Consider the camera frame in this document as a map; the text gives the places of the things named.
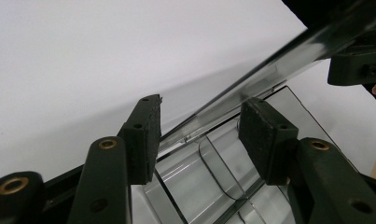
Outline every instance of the clear plastic sheet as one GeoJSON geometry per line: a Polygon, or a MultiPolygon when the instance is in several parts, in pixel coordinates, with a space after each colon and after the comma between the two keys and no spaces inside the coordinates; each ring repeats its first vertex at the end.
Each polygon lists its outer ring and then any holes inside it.
{"type": "Polygon", "coordinates": [[[311,63],[352,44],[352,39],[376,25],[376,0],[357,0],[335,10],[322,25],[302,33],[237,80],[194,115],[162,137],[160,152],[189,141],[230,117],[251,96],[265,96],[311,63]]]}
{"type": "MultiPolygon", "coordinates": [[[[268,101],[299,138],[332,140],[288,88],[268,101]]],[[[294,223],[286,187],[265,186],[238,138],[239,117],[162,157],[144,190],[162,223],[294,223]]]]}

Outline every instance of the white wall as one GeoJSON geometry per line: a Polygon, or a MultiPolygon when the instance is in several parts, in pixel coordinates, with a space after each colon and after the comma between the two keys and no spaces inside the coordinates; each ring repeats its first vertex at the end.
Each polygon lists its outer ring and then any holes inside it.
{"type": "MultiPolygon", "coordinates": [[[[0,0],[0,177],[77,167],[149,94],[163,96],[169,130],[303,30],[279,0],[0,0]]],[[[376,104],[361,88],[330,91],[325,73],[296,77],[293,90],[367,173],[376,104]]]]}

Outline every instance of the brass grommet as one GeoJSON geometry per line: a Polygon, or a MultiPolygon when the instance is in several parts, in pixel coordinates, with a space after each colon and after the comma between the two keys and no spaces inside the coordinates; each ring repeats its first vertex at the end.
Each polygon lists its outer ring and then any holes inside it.
{"type": "Polygon", "coordinates": [[[0,186],[0,194],[1,195],[8,195],[12,193],[16,193],[20,191],[21,189],[24,189],[25,186],[28,185],[28,178],[27,177],[13,177],[9,180],[5,181],[0,186]],[[20,182],[17,186],[10,187],[11,184],[20,182]]]}
{"type": "Polygon", "coordinates": [[[100,144],[98,144],[98,146],[101,149],[110,149],[112,147],[115,147],[117,144],[118,144],[118,142],[113,140],[113,139],[105,139],[105,140],[101,141],[100,144]]]}
{"type": "Polygon", "coordinates": [[[329,145],[323,141],[319,141],[319,140],[313,140],[310,142],[310,145],[315,148],[315,149],[318,149],[318,150],[328,150],[330,149],[329,145]]]}

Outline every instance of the black plastic bracket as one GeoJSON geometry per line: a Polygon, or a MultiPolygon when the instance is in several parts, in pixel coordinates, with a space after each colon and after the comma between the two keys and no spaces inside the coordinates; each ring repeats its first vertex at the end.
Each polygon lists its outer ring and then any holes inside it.
{"type": "Polygon", "coordinates": [[[159,95],[139,100],[118,132],[126,144],[131,185],[145,185],[152,181],[161,136],[160,103],[159,95]]]}
{"type": "Polygon", "coordinates": [[[298,132],[295,125],[266,101],[251,98],[243,103],[239,138],[266,184],[286,184],[285,158],[296,148],[298,132]]]}

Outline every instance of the clear plastic tray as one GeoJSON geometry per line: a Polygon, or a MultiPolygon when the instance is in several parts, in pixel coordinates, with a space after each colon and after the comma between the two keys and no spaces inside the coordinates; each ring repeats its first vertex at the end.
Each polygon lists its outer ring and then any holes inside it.
{"type": "MultiPolygon", "coordinates": [[[[266,99],[299,138],[332,142],[288,88],[266,99]]],[[[159,159],[144,190],[162,223],[294,223],[286,187],[265,186],[238,138],[238,115],[159,159]]]]}

